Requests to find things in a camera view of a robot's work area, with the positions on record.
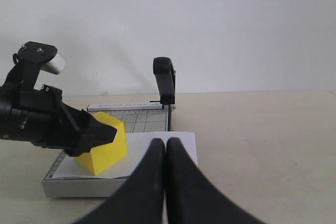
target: screw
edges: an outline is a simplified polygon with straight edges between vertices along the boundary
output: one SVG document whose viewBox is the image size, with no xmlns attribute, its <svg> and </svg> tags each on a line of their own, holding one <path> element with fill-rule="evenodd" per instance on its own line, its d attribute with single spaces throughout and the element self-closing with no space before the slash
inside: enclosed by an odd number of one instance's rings
<svg viewBox="0 0 336 224">
<path fill-rule="evenodd" d="M 42 48 L 38 48 L 36 51 L 37 51 L 39 54 L 42 54 L 42 53 L 44 52 L 44 50 L 43 50 Z"/>
</svg>

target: black handle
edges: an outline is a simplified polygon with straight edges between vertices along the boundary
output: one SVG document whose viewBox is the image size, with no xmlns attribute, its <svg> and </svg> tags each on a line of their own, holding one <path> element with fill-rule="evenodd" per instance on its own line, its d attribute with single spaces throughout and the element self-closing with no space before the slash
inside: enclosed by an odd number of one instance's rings
<svg viewBox="0 0 336 224">
<path fill-rule="evenodd" d="M 159 88 L 162 105 L 175 104 L 175 70 L 168 57 L 157 57 L 153 61 L 153 72 Z"/>
</svg>

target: beige tabletop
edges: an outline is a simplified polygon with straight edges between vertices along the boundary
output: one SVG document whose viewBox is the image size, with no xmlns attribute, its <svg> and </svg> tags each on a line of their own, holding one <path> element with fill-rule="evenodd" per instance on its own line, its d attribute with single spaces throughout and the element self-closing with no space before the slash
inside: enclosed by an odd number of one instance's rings
<svg viewBox="0 0 336 224">
<path fill-rule="evenodd" d="M 85 109 L 89 103 L 157 98 L 65 97 L 64 102 Z M 235 203 L 269 224 L 336 223 L 334 93 L 179 94 L 176 107 L 173 129 L 196 133 L 200 170 Z M 0 140 L 1 224 L 71 223 L 103 201 L 45 197 L 41 180 L 58 153 Z"/>
</svg>

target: yellow foam cube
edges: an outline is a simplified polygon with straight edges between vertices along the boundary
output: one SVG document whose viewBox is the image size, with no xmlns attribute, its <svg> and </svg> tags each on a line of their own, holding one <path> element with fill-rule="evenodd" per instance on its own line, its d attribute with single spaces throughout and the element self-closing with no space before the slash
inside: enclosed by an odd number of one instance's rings
<svg viewBox="0 0 336 224">
<path fill-rule="evenodd" d="M 97 112 L 93 116 L 99 122 L 117 129 L 112 143 L 96 146 L 89 153 L 83 153 L 75 157 L 75 160 L 80 165 L 84 166 L 92 174 L 98 175 L 127 155 L 127 144 L 124 122 L 104 112 Z"/>
</svg>

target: black mechanical part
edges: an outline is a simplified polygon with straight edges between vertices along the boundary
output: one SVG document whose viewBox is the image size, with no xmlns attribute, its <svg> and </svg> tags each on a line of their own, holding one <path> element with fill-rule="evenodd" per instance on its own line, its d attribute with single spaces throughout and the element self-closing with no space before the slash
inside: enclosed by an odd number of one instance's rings
<svg viewBox="0 0 336 224">
<path fill-rule="evenodd" d="M 119 190 L 74 224 L 161 224 L 164 156 L 163 141 L 153 139 L 139 165 Z"/>
<path fill-rule="evenodd" d="M 173 62 L 168 57 L 157 57 L 153 61 L 153 72 L 159 88 L 162 105 L 175 104 L 175 75 Z"/>
<path fill-rule="evenodd" d="M 69 156 L 113 142 L 117 129 L 64 104 L 60 89 L 47 85 L 34 89 L 41 70 L 59 74 L 64 67 L 54 46 L 30 41 L 13 61 L 0 87 L 0 138 L 63 149 Z"/>
<path fill-rule="evenodd" d="M 181 140 L 166 145 L 165 196 L 172 224 L 264 224 L 221 194 L 190 159 Z"/>
</svg>

